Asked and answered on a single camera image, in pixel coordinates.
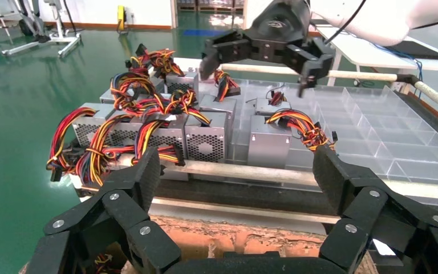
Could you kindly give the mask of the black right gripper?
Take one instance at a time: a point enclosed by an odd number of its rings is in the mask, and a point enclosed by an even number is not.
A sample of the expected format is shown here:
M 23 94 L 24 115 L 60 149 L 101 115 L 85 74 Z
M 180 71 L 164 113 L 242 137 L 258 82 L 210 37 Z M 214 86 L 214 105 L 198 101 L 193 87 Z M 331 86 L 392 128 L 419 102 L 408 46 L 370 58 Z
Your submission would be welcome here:
M 328 76 L 335 51 L 320 37 L 307 37 L 309 1 L 272 1 L 246 29 L 208 38 L 201 54 L 199 76 L 207 80 L 224 63 L 244 59 L 283 63 L 299 75 L 297 96 Z

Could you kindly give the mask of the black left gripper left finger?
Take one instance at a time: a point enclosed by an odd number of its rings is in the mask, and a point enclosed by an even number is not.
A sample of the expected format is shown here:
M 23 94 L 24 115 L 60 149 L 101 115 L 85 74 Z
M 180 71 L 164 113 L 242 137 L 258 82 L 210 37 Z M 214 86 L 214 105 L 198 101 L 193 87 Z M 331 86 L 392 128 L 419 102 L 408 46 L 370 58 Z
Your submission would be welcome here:
M 43 273 L 85 273 L 118 243 L 135 269 L 165 273 L 181 259 L 177 244 L 148 215 L 160 183 L 156 148 L 134 166 L 112 172 L 99 191 L 54 217 L 43 237 Z

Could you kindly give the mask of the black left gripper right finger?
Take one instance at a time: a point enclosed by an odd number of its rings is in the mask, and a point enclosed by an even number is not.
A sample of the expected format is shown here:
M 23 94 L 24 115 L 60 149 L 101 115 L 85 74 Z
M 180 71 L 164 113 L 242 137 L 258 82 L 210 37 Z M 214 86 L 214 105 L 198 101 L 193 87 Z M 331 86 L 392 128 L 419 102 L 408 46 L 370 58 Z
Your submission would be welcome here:
M 403 196 L 371 169 L 345 163 L 328 146 L 314 154 L 313 174 L 339 215 L 320 257 L 353 273 L 373 240 L 394 251 L 409 273 L 438 273 L 438 210 Z

